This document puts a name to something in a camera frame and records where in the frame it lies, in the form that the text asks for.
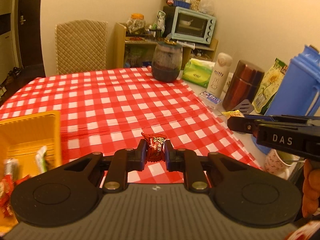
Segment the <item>person's right hand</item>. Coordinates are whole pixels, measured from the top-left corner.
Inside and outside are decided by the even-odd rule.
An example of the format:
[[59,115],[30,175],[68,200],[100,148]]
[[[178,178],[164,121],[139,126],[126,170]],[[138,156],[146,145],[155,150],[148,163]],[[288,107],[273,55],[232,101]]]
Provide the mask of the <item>person's right hand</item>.
[[314,169],[309,160],[304,163],[303,204],[304,218],[313,215],[319,207],[319,169]]

